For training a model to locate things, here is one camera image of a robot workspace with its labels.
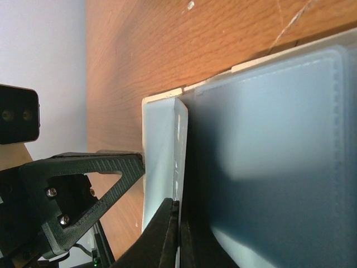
white wall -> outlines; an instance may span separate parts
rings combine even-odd
[[[40,137],[26,145],[34,160],[86,151],[85,57],[84,0],[0,0],[0,84],[40,98]],[[90,260],[71,253],[61,267]]]

black cable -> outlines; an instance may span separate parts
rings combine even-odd
[[[80,250],[82,250],[85,254],[87,254],[89,257],[92,257],[91,252],[89,250],[87,250],[84,246],[82,246],[81,244],[74,244],[73,247],[79,248]]]
[[[53,260],[53,261],[50,261],[50,263],[51,264],[59,263],[59,262],[62,262],[64,260],[67,260],[68,258],[69,258],[69,252],[63,257],[60,257],[60,258],[58,258],[56,260]]]

screw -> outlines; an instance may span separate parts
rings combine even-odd
[[[69,217],[68,217],[68,215],[63,215],[63,216],[60,218],[60,224],[61,224],[62,226],[66,226],[68,223],[69,223]]]
[[[46,191],[48,197],[55,197],[57,195],[57,190],[55,188],[48,188]]]

scratch on table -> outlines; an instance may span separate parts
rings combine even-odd
[[[283,22],[283,16],[282,16],[282,12],[281,12],[280,0],[277,0],[277,4],[278,4],[278,9],[279,9],[279,15],[280,15],[280,23],[281,23],[281,25],[283,25],[284,22]]]
[[[191,9],[193,9],[194,6],[195,6],[195,2],[194,2],[194,1],[191,1],[191,2],[187,5],[187,9],[188,9],[188,10],[191,10]]]
[[[274,40],[273,44],[270,46],[268,50],[268,55],[272,52],[272,49],[275,47],[275,45],[280,41],[282,36],[285,34],[286,31],[288,31],[298,20],[299,18],[306,12],[308,11],[311,6],[317,2],[317,0],[309,0],[307,3],[296,13],[296,15],[290,20],[287,26],[281,31],[281,33],[277,36],[277,38]]]

wooden table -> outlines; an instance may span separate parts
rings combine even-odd
[[[141,100],[356,27],[356,0],[88,0],[88,148],[142,151]],[[92,176],[97,194],[116,178]],[[139,181],[102,219],[115,257],[139,237]]]

